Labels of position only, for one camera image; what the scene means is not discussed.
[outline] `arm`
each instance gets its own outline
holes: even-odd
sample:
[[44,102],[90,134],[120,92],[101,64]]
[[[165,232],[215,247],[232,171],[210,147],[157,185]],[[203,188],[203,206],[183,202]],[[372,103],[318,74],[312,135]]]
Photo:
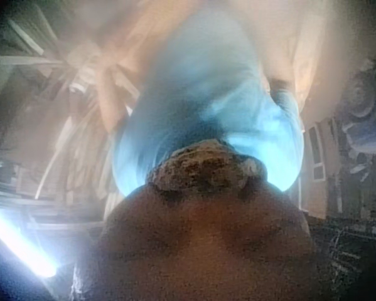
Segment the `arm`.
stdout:
[[97,71],[98,101],[104,127],[108,133],[112,133],[119,122],[127,116],[127,110],[115,85],[110,68],[101,68]]

